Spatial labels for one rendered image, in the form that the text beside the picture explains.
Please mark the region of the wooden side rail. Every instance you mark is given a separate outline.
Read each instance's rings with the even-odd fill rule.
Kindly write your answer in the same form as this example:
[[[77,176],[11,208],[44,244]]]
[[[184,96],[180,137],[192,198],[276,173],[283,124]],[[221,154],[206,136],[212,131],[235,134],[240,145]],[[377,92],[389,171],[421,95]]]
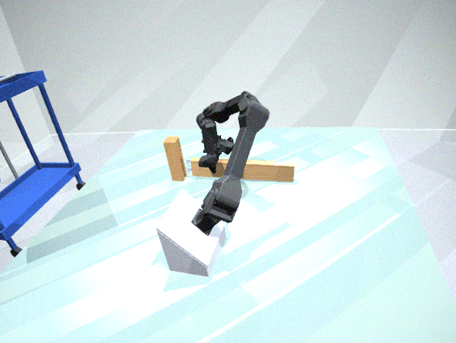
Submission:
[[[214,174],[209,168],[200,168],[199,159],[186,159],[187,165],[191,162],[191,168],[187,168],[188,173],[192,171],[192,176],[216,178],[223,176],[229,160],[219,159],[216,163],[216,173]],[[247,160],[241,179],[294,182],[294,170],[295,162]]]

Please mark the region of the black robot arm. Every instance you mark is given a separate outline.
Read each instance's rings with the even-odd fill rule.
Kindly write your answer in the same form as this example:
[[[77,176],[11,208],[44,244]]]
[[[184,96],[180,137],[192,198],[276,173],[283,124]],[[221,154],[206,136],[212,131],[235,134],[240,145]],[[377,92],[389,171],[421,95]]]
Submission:
[[[241,176],[254,138],[257,132],[265,127],[270,112],[256,96],[243,91],[229,101],[214,102],[196,117],[202,137],[213,138],[217,136],[216,122],[224,123],[230,115],[238,112],[240,130],[235,143],[232,137],[223,139],[219,135],[213,146],[213,151],[217,151],[217,148],[225,154],[232,151],[225,172],[213,182],[201,209],[198,209],[191,221],[191,224],[207,236],[220,221],[233,222],[242,195]]]

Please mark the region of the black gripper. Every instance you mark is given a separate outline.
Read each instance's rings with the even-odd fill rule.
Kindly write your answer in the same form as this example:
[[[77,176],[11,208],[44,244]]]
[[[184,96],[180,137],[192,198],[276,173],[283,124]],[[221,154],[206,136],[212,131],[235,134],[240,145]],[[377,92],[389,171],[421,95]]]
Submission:
[[[219,135],[213,138],[202,138],[201,142],[204,144],[203,155],[199,159],[200,168],[209,168],[212,173],[216,173],[216,163],[219,160],[219,156],[222,154],[222,151],[213,151],[214,143],[216,143],[216,138],[219,139]]]

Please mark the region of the wooden slotted post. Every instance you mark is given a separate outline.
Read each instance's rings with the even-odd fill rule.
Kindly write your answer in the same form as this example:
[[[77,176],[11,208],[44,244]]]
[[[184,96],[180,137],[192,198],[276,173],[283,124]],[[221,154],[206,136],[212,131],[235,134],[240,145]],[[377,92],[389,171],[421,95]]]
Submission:
[[[183,182],[187,175],[179,137],[167,137],[164,140],[167,162],[174,182]]]

